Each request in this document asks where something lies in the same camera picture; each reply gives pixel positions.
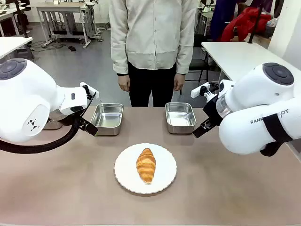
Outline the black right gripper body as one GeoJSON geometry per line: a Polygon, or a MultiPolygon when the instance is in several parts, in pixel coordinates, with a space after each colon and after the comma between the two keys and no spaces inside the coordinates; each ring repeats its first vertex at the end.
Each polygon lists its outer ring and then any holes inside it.
{"type": "Polygon", "coordinates": [[[223,120],[216,109],[217,100],[218,96],[215,95],[211,100],[207,102],[207,104],[203,108],[203,111],[208,116],[208,119],[203,122],[205,129],[212,129],[215,126],[219,126],[223,120]]]}

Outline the person's left hand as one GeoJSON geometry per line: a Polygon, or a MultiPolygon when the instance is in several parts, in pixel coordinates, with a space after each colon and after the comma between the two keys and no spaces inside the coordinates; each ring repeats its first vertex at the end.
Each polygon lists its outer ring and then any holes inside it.
{"type": "Polygon", "coordinates": [[[185,83],[185,74],[176,73],[174,76],[174,88],[173,91],[179,91],[183,88],[185,83]]]}

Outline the person's right hand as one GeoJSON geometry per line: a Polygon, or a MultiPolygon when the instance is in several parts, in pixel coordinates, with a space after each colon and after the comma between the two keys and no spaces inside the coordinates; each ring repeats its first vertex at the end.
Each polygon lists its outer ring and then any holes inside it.
{"type": "Polygon", "coordinates": [[[118,76],[118,85],[124,91],[130,92],[130,77],[129,75],[118,76]]]}

